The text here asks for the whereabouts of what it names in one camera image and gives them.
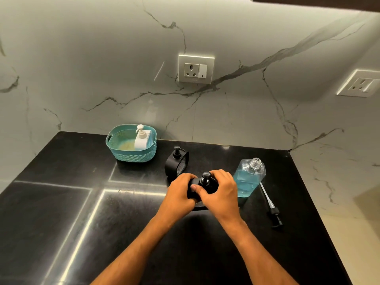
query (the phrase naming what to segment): white soap dispenser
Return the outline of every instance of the white soap dispenser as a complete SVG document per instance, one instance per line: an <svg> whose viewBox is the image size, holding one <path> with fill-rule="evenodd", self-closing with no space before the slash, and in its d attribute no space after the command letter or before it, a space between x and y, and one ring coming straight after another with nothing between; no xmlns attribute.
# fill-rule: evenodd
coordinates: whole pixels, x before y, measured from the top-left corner
<svg viewBox="0 0 380 285"><path fill-rule="evenodd" d="M143 130L144 125L140 124L137 125L137 136L135 139L135 150L144 150L147 148L148 145L148 140L150 133L152 132L151 130Z"/></svg>

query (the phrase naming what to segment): transparent bottle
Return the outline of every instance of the transparent bottle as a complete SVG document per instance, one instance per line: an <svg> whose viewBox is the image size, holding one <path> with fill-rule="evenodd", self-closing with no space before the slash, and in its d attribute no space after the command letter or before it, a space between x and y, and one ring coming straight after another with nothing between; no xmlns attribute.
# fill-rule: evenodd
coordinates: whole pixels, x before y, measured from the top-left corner
<svg viewBox="0 0 380 285"><path fill-rule="evenodd" d="M241 160L234 174L237 196L249 197L265 175L264 163L259 158Z"/></svg>

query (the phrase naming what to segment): teal plastic basket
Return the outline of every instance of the teal plastic basket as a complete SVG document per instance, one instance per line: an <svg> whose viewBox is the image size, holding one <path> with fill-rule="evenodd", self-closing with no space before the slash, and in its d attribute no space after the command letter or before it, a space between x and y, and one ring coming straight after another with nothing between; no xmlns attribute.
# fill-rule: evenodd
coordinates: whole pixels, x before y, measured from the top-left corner
<svg viewBox="0 0 380 285"><path fill-rule="evenodd" d="M124 124L118 125L113 128L106 138L106 145L111 150L116 159L125 162L147 162L151 160L156 154L157 150L157 132L153 127L144 125L144 130L151 130L153 134L154 142L152 146L140 151L129 151L120 149L123 144L133 142L137 136L136 124Z"/></svg>

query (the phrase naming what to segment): bottle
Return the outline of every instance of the bottle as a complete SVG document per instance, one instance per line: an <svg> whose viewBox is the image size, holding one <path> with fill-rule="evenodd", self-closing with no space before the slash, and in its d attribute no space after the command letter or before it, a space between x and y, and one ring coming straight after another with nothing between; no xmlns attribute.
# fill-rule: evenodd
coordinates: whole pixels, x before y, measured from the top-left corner
<svg viewBox="0 0 380 285"><path fill-rule="evenodd" d="M137 126L137 136L135 139L135 150L144 150L152 146L153 143L153 134L151 134L151 130L143 130L144 125L140 124Z"/></svg>
<svg viewBox="0 0 380 285"><path fill-rule="evenodd" d="M264 163L259 158L243 159L234 174L237 196L249 197L265 177Z"/></svg>

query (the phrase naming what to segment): person's right hand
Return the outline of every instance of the person's right hand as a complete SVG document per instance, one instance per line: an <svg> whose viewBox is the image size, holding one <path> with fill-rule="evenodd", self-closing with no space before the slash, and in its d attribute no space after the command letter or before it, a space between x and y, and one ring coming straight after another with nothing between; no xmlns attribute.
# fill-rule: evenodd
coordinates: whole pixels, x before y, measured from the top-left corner
<svg viewBox="0 0 380 285"><path fill-rule="evenodd" d="M209 194L199 185L193 184L191 188L197 192L203 204L212 212L222 226L230 222L240 221L238 187L234 178L224 170L210 172L219 183L218 190L215 193Z"/></svg>

